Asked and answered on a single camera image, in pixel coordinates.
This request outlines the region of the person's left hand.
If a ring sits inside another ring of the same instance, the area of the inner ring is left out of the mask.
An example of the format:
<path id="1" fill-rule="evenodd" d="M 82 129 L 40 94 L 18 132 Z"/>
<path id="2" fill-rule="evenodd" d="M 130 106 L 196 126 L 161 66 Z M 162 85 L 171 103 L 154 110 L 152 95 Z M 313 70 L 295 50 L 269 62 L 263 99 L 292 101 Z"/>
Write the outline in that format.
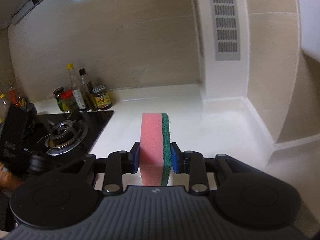
<path id="1" fill-rule="evenodd" d="M 24 180 L 14 176 L 4 165 L 0 165 L 0 187 L 8 191 L 15 191 L 19 186 L 25 183 Z"/>

